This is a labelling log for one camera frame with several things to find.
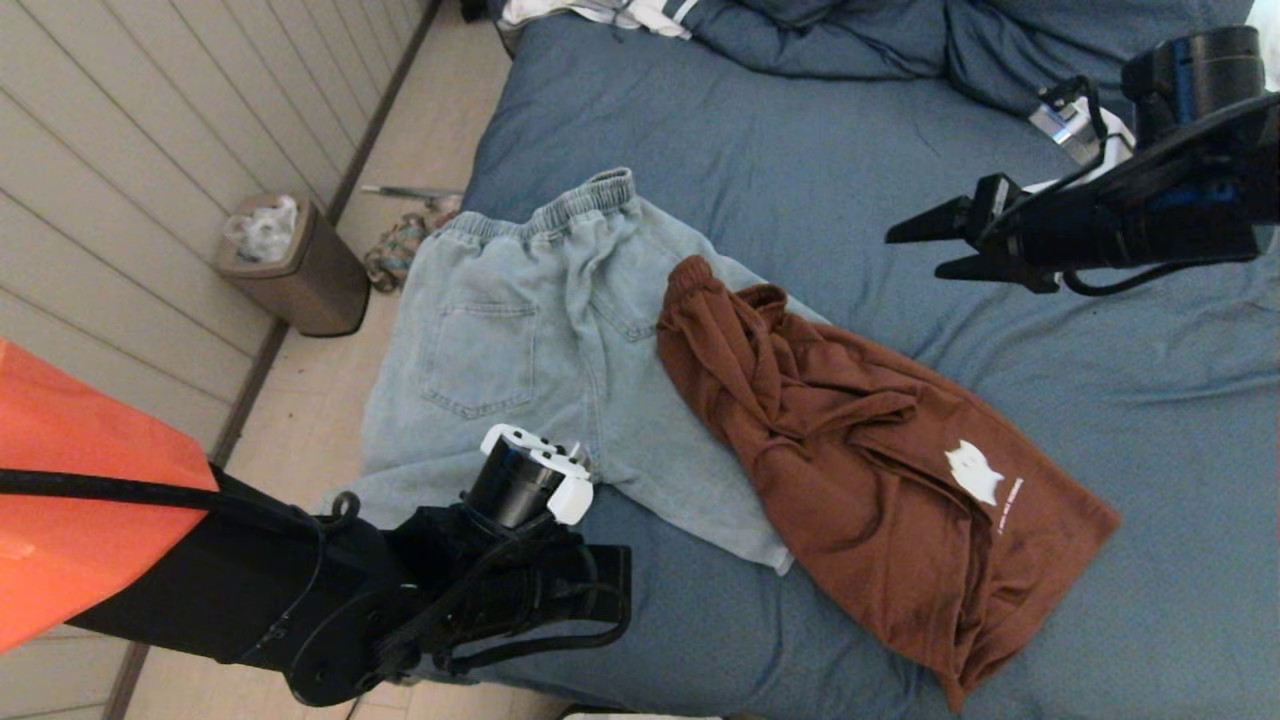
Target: white paneled wall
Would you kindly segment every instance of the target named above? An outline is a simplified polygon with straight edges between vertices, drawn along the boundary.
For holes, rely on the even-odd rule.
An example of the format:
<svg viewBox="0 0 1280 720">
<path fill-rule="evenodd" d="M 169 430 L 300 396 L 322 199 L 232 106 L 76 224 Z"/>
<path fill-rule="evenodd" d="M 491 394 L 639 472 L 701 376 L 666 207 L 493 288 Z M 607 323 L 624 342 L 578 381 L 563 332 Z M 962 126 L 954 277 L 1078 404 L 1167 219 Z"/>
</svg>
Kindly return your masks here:
<svg viewBox="0 0 1280 720">
<path fill-rule="evenodd" d="M 0 336 L 211 448 L 271 319 L 210 266 L 324 208 L 428 0 L 0 0 Z"/>
</svg>

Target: light blue denim shorts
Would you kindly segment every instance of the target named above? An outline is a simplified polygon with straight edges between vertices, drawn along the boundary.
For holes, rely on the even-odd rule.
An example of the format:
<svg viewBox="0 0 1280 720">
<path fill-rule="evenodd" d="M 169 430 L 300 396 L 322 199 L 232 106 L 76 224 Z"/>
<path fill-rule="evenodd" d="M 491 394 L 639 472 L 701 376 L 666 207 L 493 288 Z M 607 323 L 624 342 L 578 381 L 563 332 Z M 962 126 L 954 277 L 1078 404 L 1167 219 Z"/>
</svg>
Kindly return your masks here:
<svg viewBox="0 0 1280 720">
<path fill-rule="evenodd" d="M 581 442 L 593 480 L 676 527 L 774 568 L 791 555 L 733 454 L 658 360 L 667 275 L 707 258 L 731 288 L 763 282 L 611 170 L 527 223 L 463 213 L 422 242 L 364 424 L 364 514 L 394 527 L 458 501 L 480 441 L 511 423 Z M 792 311 L 820 320 L 792 302 Z"/>
</svg>

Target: trash can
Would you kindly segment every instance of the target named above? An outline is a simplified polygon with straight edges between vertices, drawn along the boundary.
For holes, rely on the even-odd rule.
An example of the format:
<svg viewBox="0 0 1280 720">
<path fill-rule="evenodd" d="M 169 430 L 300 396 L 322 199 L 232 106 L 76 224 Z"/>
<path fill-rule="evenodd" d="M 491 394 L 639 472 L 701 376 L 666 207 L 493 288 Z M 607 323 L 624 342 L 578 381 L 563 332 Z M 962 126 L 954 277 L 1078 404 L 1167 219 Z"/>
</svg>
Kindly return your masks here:
<svg viewBox="0 0 1280 720">
<path fill-rule="evenodd" d="M 251 197 L 236 210 L 252 215 L 280 204 L 279 195 Z M 369 277 L 356 255 L 308 200 L 298 200 L 293 238 L 275 261 L 246 260 L 223 238 L 215 266 L 223 277 L 305 336 L 337 337 L 360 329 L 369 304 Z"/>
</svg>

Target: bed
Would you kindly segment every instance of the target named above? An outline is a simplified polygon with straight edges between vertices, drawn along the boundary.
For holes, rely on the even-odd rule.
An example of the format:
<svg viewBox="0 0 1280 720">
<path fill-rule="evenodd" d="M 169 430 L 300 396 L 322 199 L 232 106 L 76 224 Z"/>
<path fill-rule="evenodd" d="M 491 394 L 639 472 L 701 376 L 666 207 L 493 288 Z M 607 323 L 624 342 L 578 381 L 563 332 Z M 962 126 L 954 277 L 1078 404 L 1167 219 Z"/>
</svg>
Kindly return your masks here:
<svg viewBox="0 0 1280 720">
<path fill-rule="evenodd" d="M 721 252 L 974 389 L 1120 511 L 1121 529 L 964 717 L 1276 717 L 1276 254 L 1094 300 L 937 281 L 933 268 L 963 247 L 883 243 L 888 227 L 980 176 L 1030 183 L 1074 167 L 1016 114 L 1034 105 L 1025 87 L 1037 73 L 1078 67 L 1124 113 L 1121 58 L 1243 22 L 1249 3 L 991 3 L 972 4 L 972 17 L 963 3 L 899 3 L 901 13 L 874 18 L 888 17 L 884 32 L 897 35 L 886 42 L 908 50 L 865 78 L 809 72 L 812 49 L 753 50 L 744 44 L 759 28 L 713 29 L 723 3 L 704 3 L 687 18 L 695 36 L 707 24 L 691 42 L 571 14 L 525 26 L 466 208 L 522 220 L 594 173 L 630 167 L 641 195 Z M 920 19 L 933 8 L 945 28 Z M 925 47 L 934 31 L 975 45 L 940 59 Z M 375 516 L 378 482 L 356 488 Z M 475 678 L 678 715 L 952 716 L 929 673 L 884 650 L 799 568 L 777 577 L 609 488 L 580 532 L 634 548 L 627 634 Z"/>
</svg>

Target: brown t-shirt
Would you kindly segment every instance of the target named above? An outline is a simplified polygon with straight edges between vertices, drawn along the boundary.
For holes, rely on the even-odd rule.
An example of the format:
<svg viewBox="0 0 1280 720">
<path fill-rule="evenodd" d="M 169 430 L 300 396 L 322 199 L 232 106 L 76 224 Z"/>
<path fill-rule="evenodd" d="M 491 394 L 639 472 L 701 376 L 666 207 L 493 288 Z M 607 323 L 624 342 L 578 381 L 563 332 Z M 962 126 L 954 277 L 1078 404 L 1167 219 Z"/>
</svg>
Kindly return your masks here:
<svg viewBox="0 0 1280 720">
<path fill-rule="evenodd" d="M 959 711 L 1119 527 L 978 396 L 854 333 L 672 273 L 658 354 L 746 468 L 796 560 Z"/>
</svg>

